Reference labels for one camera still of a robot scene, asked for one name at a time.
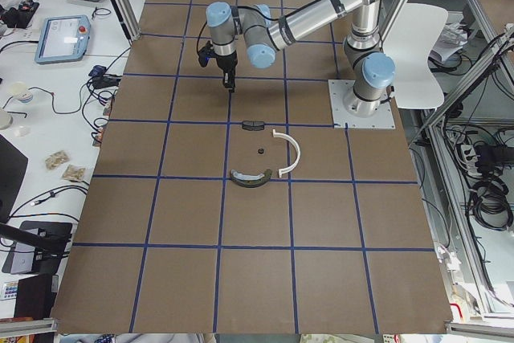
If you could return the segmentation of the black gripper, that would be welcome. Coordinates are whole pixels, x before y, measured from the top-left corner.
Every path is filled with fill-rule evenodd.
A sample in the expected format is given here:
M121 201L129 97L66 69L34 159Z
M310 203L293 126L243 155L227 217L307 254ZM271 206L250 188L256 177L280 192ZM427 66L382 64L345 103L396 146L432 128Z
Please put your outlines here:
M215 52L214 45L207 41L202 48L197 48L198 62L201 67L206 67L209 59L215 59L218 67L223 71L222 84L229 92L235 91L235 69L238 64L237 51L233 50L230 54L221 55Z

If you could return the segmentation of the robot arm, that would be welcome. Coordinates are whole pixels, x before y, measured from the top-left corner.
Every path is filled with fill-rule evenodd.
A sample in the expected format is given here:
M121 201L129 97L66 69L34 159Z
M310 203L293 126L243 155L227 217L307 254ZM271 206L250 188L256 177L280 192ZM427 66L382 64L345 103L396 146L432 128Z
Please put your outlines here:
M222 70L223 86L233 92L238 64L237 36L243 37L251 65L264 69L275 62L278 52L351 14L353 21L344 50L355 81L345 93L343 104L354 116L372 116L396 73L394 61L378 46L380 1L312 0L279 18L273 18L264 4L232 6L213 2L206 8L211 39L197 49L198 62L206 67L210 59L215 59Z

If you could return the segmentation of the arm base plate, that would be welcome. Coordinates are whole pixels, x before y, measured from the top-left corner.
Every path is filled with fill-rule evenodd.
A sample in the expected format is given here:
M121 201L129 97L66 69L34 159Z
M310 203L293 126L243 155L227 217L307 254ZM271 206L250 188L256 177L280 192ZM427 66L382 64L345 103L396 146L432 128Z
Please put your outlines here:
M364 101L354 93L353 80L329 80L328 94L335 129L395 129L386 90L375 101Z

